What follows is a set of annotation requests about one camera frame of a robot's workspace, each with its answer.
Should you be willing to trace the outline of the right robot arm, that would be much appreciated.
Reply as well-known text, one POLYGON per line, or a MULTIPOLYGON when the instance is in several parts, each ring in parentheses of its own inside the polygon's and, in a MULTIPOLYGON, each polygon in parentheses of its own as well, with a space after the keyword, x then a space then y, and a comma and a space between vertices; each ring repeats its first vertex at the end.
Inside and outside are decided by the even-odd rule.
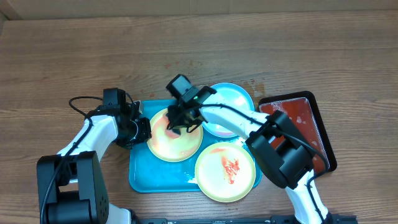
POLYGON ((167 128, 192 132, 202 123, 218 124, 242 137, 262 173, 285 189, 299 223, 331 223, 315 179, 328 172, 328 161, 281 111, 270 115, 242 109, 214 88, 199 88, 182 74, 166 86, 177 100, 169 106, 167 128))

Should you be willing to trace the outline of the dark cleaning sponge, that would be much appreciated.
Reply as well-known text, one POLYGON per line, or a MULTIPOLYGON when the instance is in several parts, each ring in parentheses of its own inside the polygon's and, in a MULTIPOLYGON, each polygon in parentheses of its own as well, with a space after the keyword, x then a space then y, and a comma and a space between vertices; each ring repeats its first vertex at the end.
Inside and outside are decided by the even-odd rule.
POLYGON ((170 139, 177 139, 181 136, 181 130, 179 128, 173 128, 173 129, 166 129, 165 134, 170 138, 170 139))

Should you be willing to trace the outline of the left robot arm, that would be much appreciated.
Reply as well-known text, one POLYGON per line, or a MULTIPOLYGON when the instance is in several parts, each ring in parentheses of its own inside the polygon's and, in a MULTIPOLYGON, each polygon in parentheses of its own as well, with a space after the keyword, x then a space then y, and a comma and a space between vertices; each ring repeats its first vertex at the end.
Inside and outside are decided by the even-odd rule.
POLYGON ((109 202, 100 160, 112 143, 132 149, 150 139, 150 121, 124 90, 105 89, 100 101, 70 144, 37 162, 41 223, 139 223, 131 209, 109 202))

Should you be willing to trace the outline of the light blue plate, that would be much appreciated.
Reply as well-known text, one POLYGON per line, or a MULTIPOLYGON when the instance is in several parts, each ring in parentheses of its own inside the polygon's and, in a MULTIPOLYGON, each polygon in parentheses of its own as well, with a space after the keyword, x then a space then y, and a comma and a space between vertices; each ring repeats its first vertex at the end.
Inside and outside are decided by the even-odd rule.
MULTIPOLYGON (((249 93, 239 85, 233 83, 217 83, 211 87, 235 106, 239 106, 246 110, 255 110, 254 102, 249 93)), ((237 136, 235 133, 218 124, 203 123, 203 128, 210 134, 219 138, 235 138, 237 136)))

